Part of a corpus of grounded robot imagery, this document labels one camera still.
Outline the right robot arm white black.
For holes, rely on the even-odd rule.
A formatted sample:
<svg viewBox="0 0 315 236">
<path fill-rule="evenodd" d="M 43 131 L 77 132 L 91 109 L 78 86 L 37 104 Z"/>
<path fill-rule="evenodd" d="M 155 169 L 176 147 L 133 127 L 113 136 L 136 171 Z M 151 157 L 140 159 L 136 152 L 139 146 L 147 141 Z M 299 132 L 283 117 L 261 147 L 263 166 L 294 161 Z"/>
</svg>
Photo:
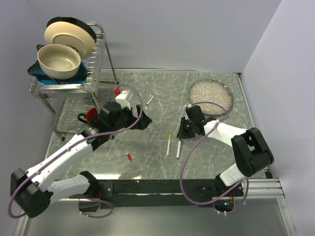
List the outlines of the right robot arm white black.
<svg viewBox="0 0 315 236">
<path fill-rule="evenodd" d="M 210 192 L 228 195 L 233 185 L 274 163 L 274 157 L 258 128 L 243 129 L 223 123 L 216 118 L 205 118 L 198 105 L 186 107 L 186 117 L 181 118 L 177 137 L 191 139 L 201 135 L 212 138 L 233 149 L 235 163 L 218 174 Z"/>
</svg>

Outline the red white marker pen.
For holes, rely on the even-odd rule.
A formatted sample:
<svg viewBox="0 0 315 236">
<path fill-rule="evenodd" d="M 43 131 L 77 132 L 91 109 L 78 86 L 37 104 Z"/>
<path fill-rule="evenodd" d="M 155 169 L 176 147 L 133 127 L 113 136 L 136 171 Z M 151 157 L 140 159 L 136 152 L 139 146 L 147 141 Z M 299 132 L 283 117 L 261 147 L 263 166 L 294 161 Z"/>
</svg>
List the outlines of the red white marker pen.
<svg viewBox="0 0 315 236">
<path fill-rule="evenodd" d="M 152 100 L 154 99 L 154 97 L 155 97 L 155 95 L 153 95 L 153 96 L 149 99 L 149 101 L 146 103 L 146 106 L 149 106 L 149 104 L 152 102 Z"/>
</svg>

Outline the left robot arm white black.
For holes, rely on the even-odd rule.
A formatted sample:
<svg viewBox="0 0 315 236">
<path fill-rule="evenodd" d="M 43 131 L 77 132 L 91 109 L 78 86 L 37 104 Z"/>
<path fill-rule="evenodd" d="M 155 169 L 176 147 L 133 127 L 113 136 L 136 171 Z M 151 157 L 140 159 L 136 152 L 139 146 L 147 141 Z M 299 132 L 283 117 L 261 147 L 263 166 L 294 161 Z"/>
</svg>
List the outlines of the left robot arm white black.
<svg viewBox="0 0 315 236">
<path fill-rule="evenodd" d="M 15 170 L 10 177 L 9 216 L 17 218 L 11 210 L 13 202 L 21 207 L 23 215 L 34 218 L 60 199 L 73 195 L 93 197 L 98 191 L 98 180 L 91 173 L 82 172 L 60 181 L 56 178 L 79 158 L 109 141 L 111 135 L 146 129 L 152 120 L 146 116 L 143 103 L 136 108 L 138 116 L 135 117 L 126 99 L 107 102 L 67 144 L 47 159 L 26 171 Z"/>
</svg>

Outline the green white marker pen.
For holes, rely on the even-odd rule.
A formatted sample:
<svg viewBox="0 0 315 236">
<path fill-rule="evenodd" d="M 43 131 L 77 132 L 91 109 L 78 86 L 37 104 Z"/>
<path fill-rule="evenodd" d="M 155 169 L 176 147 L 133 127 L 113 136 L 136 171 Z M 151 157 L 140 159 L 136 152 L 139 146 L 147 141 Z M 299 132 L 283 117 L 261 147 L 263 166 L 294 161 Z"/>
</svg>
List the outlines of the green white marker pen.
<svg viewBox="0 0 315 236">
<path fill-rule="evenodd" d="M 179 159 L 180 158 L 180 151 L 181 151 L 181 139 L 178 139 L 178 146 L 177 146 L 177 153 L 176 153 L 176 158 Z"/>
</svg>

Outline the yellow white marker pen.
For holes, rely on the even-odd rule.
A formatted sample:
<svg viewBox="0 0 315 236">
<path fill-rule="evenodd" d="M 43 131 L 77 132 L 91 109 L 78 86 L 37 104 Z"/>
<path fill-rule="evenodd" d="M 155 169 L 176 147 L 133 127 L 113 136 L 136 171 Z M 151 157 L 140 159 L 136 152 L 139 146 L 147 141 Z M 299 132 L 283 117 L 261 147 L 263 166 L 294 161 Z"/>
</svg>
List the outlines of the yellow white marker pen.
<svg viewBox="0 0 315 236">
<path fill-rule="evenodd" d="M 172 135 L 170 134 L 170 135 L 168 136 L 168 143 L 167 143 L 167 150 L 166 150 L 166 156 L 167 156 L 167 157 L 169 156 L 169 153 L 170 153 L 171 140 L 172 140 Z"/>
</svg>

